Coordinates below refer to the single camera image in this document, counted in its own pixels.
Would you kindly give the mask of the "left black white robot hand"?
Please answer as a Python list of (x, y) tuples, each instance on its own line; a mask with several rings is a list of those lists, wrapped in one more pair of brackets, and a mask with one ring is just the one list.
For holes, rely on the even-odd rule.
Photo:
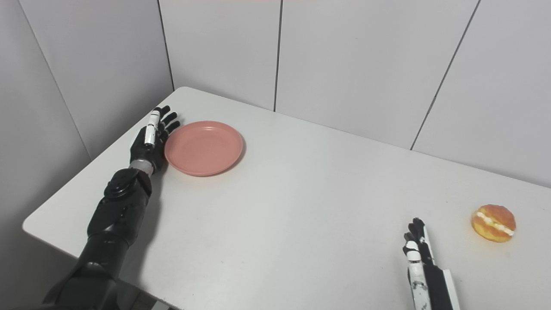
[(177, 118), (177, 112), (168, 105), (151, 111), (146, 126), (138, 132), (130, 147), (130, 167), (144, 171), (149, 176), (163, 167), (167, 140), (181, 125)]

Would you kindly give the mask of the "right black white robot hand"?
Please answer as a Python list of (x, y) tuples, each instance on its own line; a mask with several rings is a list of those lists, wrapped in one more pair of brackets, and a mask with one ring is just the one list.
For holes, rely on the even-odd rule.
[(416, 310), (459, 310), (460, 302), (451, 271), (437, 266), (427, 226), (413, 218), (402, 248), (408, 261), (408, 282)]

